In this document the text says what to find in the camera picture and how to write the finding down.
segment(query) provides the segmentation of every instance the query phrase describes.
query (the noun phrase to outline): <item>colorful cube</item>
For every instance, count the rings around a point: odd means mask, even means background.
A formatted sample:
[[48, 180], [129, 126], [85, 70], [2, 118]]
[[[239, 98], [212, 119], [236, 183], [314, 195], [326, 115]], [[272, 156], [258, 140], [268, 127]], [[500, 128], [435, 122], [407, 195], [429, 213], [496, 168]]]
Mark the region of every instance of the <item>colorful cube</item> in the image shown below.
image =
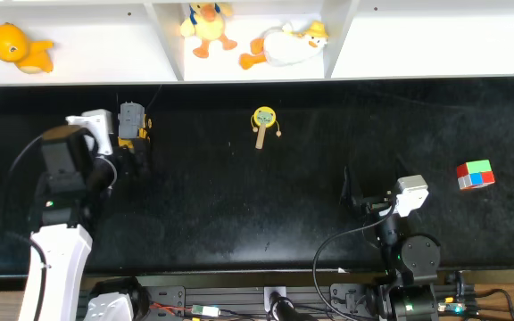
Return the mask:
[[458, 166], [457, 180], [460, 183], [460, 190], [468, 190], [495, 183], [495, 176], [489, 160], [477, 160]]

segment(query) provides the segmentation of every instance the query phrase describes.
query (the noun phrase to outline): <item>black table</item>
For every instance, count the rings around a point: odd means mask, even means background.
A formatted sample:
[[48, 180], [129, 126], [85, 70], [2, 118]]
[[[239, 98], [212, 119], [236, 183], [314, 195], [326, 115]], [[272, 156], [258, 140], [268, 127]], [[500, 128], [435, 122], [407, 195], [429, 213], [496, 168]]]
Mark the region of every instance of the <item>black table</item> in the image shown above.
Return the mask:
[[[0, 88], [0, 191], [12, 159], [64, 117], [133, 100], [158, 86]], [[269, 105], [283, 135], [262, 151], [250, 115]], [[394, 184], [394, 159], [423, 175], [430, 195], [412, 230], [442, 244], [442, 268], [514, 268], [514, 78], [163, 86], [152, 108], [148, 182], [119, 182], [98, 219], [89, 274], [307, 269], [322, 241], [364, 222], [339, 197], [345, 165], [366, 195]], [[491, 161], [495, 185], [461, 192], [455, 168]], [[0, 214], [0, 275], [27, 271], [27, 234], [43, 165], [18, 167]], [[321, 268], [379, 270], [362, 235], [341, 239]]]

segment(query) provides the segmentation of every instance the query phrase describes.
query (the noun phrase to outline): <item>orange beak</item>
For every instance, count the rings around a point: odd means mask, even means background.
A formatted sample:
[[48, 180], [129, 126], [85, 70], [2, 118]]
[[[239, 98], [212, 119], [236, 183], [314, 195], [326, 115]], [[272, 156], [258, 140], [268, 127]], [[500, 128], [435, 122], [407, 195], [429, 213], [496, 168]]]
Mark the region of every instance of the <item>orange beak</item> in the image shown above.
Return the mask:
[[217, 12], [215, 12], [215, 6], [212, 4], [206, 4], [202, 8], [202, 17], [208, 22], [214, 21], [216, 14]]

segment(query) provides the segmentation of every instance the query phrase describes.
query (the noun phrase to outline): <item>wooden handle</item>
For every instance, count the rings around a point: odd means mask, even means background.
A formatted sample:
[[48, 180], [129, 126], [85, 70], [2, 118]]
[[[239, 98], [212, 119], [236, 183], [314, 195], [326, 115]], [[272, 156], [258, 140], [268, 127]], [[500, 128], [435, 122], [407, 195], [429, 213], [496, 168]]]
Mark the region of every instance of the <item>wooden handle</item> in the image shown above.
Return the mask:
[[265, 126], [265, 124], [261, 124], [259, 126], [259, 134], [257, 134], [257, 143], [255, 143], [255, 148], [257, 149], [263, 148], [263, 141], [265, 141], [265, 129], [267, 129], [267, 126]]

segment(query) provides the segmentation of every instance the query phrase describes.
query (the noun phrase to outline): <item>stuffed duck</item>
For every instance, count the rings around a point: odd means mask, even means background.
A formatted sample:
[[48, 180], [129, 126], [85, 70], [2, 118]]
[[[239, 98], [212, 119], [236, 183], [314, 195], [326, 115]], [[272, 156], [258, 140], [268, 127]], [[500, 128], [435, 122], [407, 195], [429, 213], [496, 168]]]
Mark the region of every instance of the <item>stuffed duck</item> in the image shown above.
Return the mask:
[[296, 64], [322, 52], [327, 39], [325, 25], [320, 21], [314, 21], [303, 33], [293, 32], [293, 26], [287, 23], [282, 29], [270, 29], [263, 37], [254, 39], [251, 42], [253, 55], [242, 54], [239, 64], [244, 70], [261, 62], [278, 67]]
[[0, 59], [14, 62], [19, 70], [34, 74], [53, 71], [51, 57], [46, 52], [53, 48], [51, 41], [31, 41], [21, 29], [11, 23], [0, 26]]
[[184, 37], [193, 35], [202, 39], [202, 45], [194, 49], [194, 54], [199, 58], [210, 56], [210, 42], [219, 40], [224, 50], [231, 50], [237, 47], [237, 42], [230, 40], [225, 35], [225, 21], [221, 14], [226, 17], [233, 14], [231, 6], [217, 3], [191, 3], [189, 5], [190, 15], [180, 27]]

